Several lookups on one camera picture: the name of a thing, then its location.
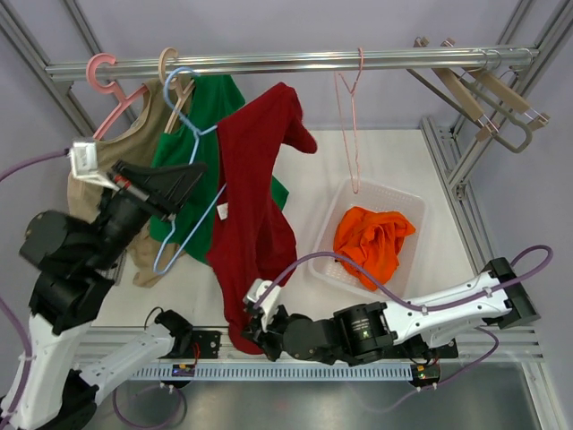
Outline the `beige t shirt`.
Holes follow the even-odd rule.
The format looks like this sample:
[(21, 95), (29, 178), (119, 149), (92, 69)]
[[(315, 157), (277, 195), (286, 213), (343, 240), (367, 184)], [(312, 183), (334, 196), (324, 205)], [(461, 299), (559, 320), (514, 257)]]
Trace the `beige t shirt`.
[[(149, 167), (154, 159), (159, 138), (164, 132), (171, 110), (163, 100), (163, 84), (158, 78), (145, 83), (148, 91), (143, 95), (143, 106), (132, 126), (120, 136), (109, 141), (97, 141), (98, 164), (111, 168), (119, 159), (128, 163)], [(99, 185), (89, 184), (68, 176), (67, 203), (69, 213), (79, 219), (92, 222), (98, 215), (98, 206), (103, 193)], [(161, 243), (152, 238), (150, 223), (146, 223), (127, 247), (136, 267), (133, 284), (151, 288), (161, 276), (153, 270), (155, 262), (162, 270), (180, 249), (177, 244)]]

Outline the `green t shirt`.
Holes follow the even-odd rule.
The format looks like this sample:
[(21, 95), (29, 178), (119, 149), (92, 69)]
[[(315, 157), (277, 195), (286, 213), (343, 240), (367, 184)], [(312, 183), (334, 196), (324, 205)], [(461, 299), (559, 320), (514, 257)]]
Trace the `green t shirt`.
[[(186, 115), (197, 127), (205, 130), (218, 123), (224, 118), (231, 116), (246, 103), (233, 79), (228, 75), (199, 76), (195, 78), (195, 92), (192, 97), (191, 110)], [(193, 147), (192, 132), (183, 124), (173, 134), (164, 134), (158, 142), (158, 149), (152, 165), (155, 168), (164, 166), (177, 166), (187, 164)], [(219, 146), (217, 129), (201, 138), (200, 147), (194, 163), (202, 162), (207, 165), (207, 172), (193, 188), (188, 201), (177, 214), (176, 233), (169, 244), (181, 246), (192, 227), (201, 217), (207, 205), (213, 200), (215, 194), (223, 187), (219, 183)], [(288, 195), (286, 189), (277, 193), (275, 190), (280, 186), (272, 174), (271, 195), (280, 207), (280, 203)], [(208, 265), (207, 253), (211, 247), (213, 227), (216, 217), (225, 218), (227, 207), (224, 204), (216, 205), (197, 230), (195, 236), (185, 246), (182, 253)], [(150, 221), (151, 237), (160, 243), (170, 230), (169, 223), (163, 223), (153, 217)]]

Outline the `light blue wire hanger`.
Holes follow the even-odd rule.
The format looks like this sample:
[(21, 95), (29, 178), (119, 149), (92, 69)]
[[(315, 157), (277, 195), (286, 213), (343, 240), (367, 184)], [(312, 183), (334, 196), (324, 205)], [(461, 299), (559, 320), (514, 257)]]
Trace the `light blue wire hanger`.
[[(168, 75), (167, 80), (170, 81), (173, 77), (178, 78), (178, 74), (182, 73), (182, 72), (190, 73), (192, 75), (192, 79), (196, 76), (200, 76), (200, 74), (195, 72), (192, 68), (190, 68), (188, 66), (181, 66), (181, 67), (177, 67), (173, 72), (171, 72)], [(176, 96), (173, 95), (171, 97), (171, 100), (168, 101), (167, 100), (167, 88), (165, 88), (164, 85), (163, 85), (163, 99), (166, 102), (167, 106), (173, 111), (175, 109), (174, 104), (176, 103)], [(199, 127), (197, 127), (183, 112), (179, 112), (178, 115), (179, 115), (181, 122), (183, 123), (183, 126), (192, 132), (193, 147), (192, 147), (192, 150), (190, 152), (189, 159), (187, 162), (187, 164), (192, 164), (192, 163), (194, 163), (194, 161), (196, 159), (196, 154), (197, 154), (197, 151), (200, 147), (201, 138), (205, 135), (208, 135), (208, 134), (214, 132), (218, 126), (213, 125), (213, 126), (207, 128), (205, 130), (202, 130)], [(156, 259), (153, 263), (153, 271), (156, 274), (164, 275), (171, 269), (171, 267), (173, 266), (175, 261), (180, 256), (181, 252), (184, 250), (185, 246), (191, 241), (191, 239), (195, 236), (197, 230), (204, 223), (205, 219), (208, 217), (208, 215), (210, 214), (210, 212), (212, 211), (212, 209), (216, 205), (217, 199), (225, 191), (225, 188), (226, 188), (226, 185), (223, 185), (223, 187), (215, 194), (213, 200), (207, 205), (205, 211), (202, 213), (199, 220), (196, 222), (196, 224), (192, 227), (190, 232), (187, 234), (187, 236), (184, 239), (184, 242), (181, 244), (180, 248), (175, 252), (174, 256), (165, 264), (163, 269), (159, 268), (159, 262), (160, 262), (160, 259), (163, 255), (164, 251), (165, 251), (166, 246), (169, 244), (171, 238), (176, 233), (177, 215), (171, 216), (167, 219), (160, 219), (159, 217), (156, 217), (157, 220), (159, 220), (163, 223), (169, 223), (169, 226), (170, 226), (170, 230), (167, 233), (167, 235), (163, 238), (163, 240), (161, 242), (161, 246), (158, 250), (158, 254), (157, 254)]]

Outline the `dark red t shirt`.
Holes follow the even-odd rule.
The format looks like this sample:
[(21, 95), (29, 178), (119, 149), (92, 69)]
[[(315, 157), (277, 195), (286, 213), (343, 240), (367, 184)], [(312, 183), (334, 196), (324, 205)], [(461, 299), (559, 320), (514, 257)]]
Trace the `dark red t shirt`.
[(271, 195), (281, 145), (313, 154), (317, 143), (303, 124), (294, 88), (280, 82), (218, 123), (218, 204), (207, 259), (222, 291), (228, 336), (248, 355), (261, 349), (243, 337), (251, 316), (244, 296), (257, 279), (275, 279), (297, 258), (295, 233)]

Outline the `beige plastic hanger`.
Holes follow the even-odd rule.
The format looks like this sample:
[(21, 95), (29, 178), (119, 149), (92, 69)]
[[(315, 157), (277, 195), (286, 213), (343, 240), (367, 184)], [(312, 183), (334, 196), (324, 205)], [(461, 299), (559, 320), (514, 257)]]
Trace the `beige plastic hanger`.
[(170, 60), (176, 60), (178, 56), (179, 53), (176, 48), (166, 47), (158, 59), (158, 77), (164, 87), (167, 88), (167, 100), (170, 101), (173, 95), (176, 96), (175, 109), (167, 120), (164, 133), (172, 133), (176, 129), (177, 122), (180, 120), (178, 113), (183, 112), (184, 107), (190, 104), (194, 90), (193, 79), (188, 81), (185, 85), (183, 85), (182, 80), (177, 77), (173, 77), (170, 81), (167, 80), (167, 63)]

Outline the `orange t shirt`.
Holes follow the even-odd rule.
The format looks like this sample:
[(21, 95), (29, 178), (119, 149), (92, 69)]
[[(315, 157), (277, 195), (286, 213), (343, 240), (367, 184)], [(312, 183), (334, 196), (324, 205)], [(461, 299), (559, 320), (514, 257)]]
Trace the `orange t shirt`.
[(338, 223), (332, 251), (351, 259), (384, 285), (400, 265), (398, 256), (406, 238), (415, 233), (415, 226), (398, 211), (354, 206)]

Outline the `thin pink wire hanger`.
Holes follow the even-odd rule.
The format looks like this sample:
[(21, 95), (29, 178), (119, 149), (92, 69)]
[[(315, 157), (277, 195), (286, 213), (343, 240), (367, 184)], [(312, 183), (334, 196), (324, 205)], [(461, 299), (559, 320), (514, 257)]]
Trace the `thin pink wire hanger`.
[[(344, 150), (346, 155), (346, 163), (349, 173), (350, 185), (354, 194), (359, 194), (361, 189), (361, 166), (360, 166), (360, 146), (358, 139), (357, 121), (356, 121), (356, 107), (355, 107), (355, 93), (356, 87), (361, 79), (364, 65), (364, 51), (361, 47), (357, 49), (359, 55), (358, 71), (352, 84), (349, 84), (345, 75), (341, 72), (334, 72), (334, 88), (338, 109), (338, 119), (340, 124), (340, 131), (343, 139)], [(342, 103), (340, 97), (339, 84), (342, 83), (349, 97), (351, 107), (351, 125), (352, 125), (352, 142), (354, 146), (354, 155), (350, 154), (349, 140), (346, 135), (346, 128), (344, 126), (344, 118), (342, 112)]]

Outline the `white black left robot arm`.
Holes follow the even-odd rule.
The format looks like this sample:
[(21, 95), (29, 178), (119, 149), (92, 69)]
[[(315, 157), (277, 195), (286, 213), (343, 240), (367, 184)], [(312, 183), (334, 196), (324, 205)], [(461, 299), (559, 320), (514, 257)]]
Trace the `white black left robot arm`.
[(172, 219), (181, 211), (206, 170), (201, 162), (143, 168), (118, 161), (107, 172), (112, 187), (93, 221), (61, 211), (43, 211), (30, 221), (20, 254), (39, 276), (24, 352), (1, 403), (4, 425), (83, 428), (102, 401), (144, 365), (193, 350), (192, 325), (167, 310), (98, 364), (73, 367), (81, 340), (114, 286), (106, 272), (149, 219)]

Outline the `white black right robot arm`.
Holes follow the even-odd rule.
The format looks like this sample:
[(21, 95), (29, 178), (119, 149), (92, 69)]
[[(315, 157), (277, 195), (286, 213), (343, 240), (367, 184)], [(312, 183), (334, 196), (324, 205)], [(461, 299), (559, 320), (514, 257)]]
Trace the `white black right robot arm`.
[(423, 297), (353, 305), (329, 319), (290, 314), (278, 303), (280, 288), (257, 279), (244, 298), (251, 318), (243, 338), (270, 361), (282, 354), (333, 365), (362, 366), (385, 358), (431, 360), (459, 333), (482, 324), (524, 326), (540, 315), (509, 262), (490, 261), (475, 278)]

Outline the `wooden clip hanger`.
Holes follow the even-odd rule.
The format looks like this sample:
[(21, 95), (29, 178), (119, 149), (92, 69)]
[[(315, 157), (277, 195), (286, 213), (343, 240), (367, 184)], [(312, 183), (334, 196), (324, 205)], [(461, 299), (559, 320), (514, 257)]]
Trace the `wooden clip hanger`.
[(430, 82), (425, 80), (423, 76), (414, 70), (407, 70), (415, 79), (417, 79), (427, 89), (432, 91), (435, 95), (449, 104), (465, 119), (470, 120), (474, 125), (477, 125), (479, 131), (475, 135), (475, 139), (483, 142), (488, 137), (493, 137), (499, 132), (498, 126), (489, 119), (485, 114), (483, 108), (476, 101), (469, 90), (463, 83), (463, 75), (457, 76), (449, 68), (433, 68), (432, 71), (439, 78), (441, 83), (446, 87), (449, 93), (454, 97), (456, 102), (452, 101), (443, 92), (438, 90)]
[(459, 108), (462, 116), (480, 128), (475, 136), (477, 140), (497, 136), (499, 126), (485, 115), (474, 96), (485, 101), (526, 134), (548, 125), (549, 116), (535, 111), (524, 97), (518, 95), (488, 69), (487, 52), (477, 49), (476, 53), (483, 57), (483, 63), (479, 66), (464, 67), (461, 75), (449, 68), (437, 68), (433, 71), (458, 102), (454, 107)]

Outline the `grey plastic hanger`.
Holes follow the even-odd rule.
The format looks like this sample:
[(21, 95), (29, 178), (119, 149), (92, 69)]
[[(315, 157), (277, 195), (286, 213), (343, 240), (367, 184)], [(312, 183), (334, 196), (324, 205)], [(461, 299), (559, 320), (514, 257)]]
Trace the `grey plastic hanger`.
[[(493, 140), (512, 153), (523, 152), (533, 140), (533, 131), (524, 120), (530, 118), (528, 113), (532, 108), (531, 104), (492, 72), (465, 68), (461, 75), (463, 83), (472, 91), (472, 95), (492, 110), (487, 116), (499, 128), (499, 132), (492, 137)], [(521, 143), (512, 144), (502, 136), (501, 126), (504, 123), (510, 123), (523, 132)]]

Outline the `aluminium frame left posts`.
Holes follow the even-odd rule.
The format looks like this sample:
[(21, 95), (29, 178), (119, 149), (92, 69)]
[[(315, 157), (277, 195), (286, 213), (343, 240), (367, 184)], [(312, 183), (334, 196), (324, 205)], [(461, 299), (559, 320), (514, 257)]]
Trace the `aluminium frame left posts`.
[[(73, 35), (79, 39), (87, 54), (94, 56), (102, 53), (102, 45), (81, 4), (78, 1), (60, 1), (58, 4), (64, 11), (64, 21), (72, 27)], [(81, 135), (94, 133), (97, 124), (73, 92), (75, 83), (86, 79), (85, 67), (81, 66), (80, 71), (71, 76), (57, 75), (59, 64), (52, 61), (12, 1), (1, 3), (1, 35), (14, 48), (73, 128)]]

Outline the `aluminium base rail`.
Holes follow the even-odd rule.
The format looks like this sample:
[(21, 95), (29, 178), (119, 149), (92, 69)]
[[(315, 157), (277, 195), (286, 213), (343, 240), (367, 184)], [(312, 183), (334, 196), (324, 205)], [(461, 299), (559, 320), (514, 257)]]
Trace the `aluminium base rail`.
[[(96, 327), (88, 331), (81, 340), (76, 352), (76, 360), (89, 362), (101, 359), (128, 342), (143, 334), (143, 330), (128, 327)], [(325, 352), (327, 342), (332, 336), (311, 334), (300, 324), (286, 331), (286, 335), (271, 331), (263, 332), (260, 339), (272, 352), (277, 352), (278, 359), (296, 359), (308, 357), (312, 352)], [(381, 352), (382, 360), (402, 360), (411, 357), (424, 361), (436, 356), (440, 359), (476, 358), (487, 352), (498, 343), (492, 356), (501, 361), (540, 361), (543, 359), (541, 347), (535, 331), (531, 327), (499, 330), (495, 326), (478, 327), (464, 331), (454, 337), (447, 337), (442, 343), (436, 341), (435, 335), (416, 335), (399, 345), (386, 346)], [(179, 358), (192, 357), (193, 345), (200, 348), (201, 359), (211, 360), (247, 360), (265, 359), (263, 353), (249, 355), (236, 349), (227, 330), (222, 327), (195, 327), (189, 348), (178, 355)]]

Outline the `silver clothes rail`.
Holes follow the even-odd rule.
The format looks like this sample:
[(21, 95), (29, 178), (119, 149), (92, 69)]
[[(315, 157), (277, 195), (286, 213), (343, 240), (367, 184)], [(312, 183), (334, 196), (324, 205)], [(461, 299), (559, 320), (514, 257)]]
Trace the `silver clothes rail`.
[(321, 51), (274, 54), (179, 56), (166, 69), (188, 67), (199, 74), (310, 73), (432, 68), (528, 67), (540, 55), (534, 47), (410, 47), (382, 51)]

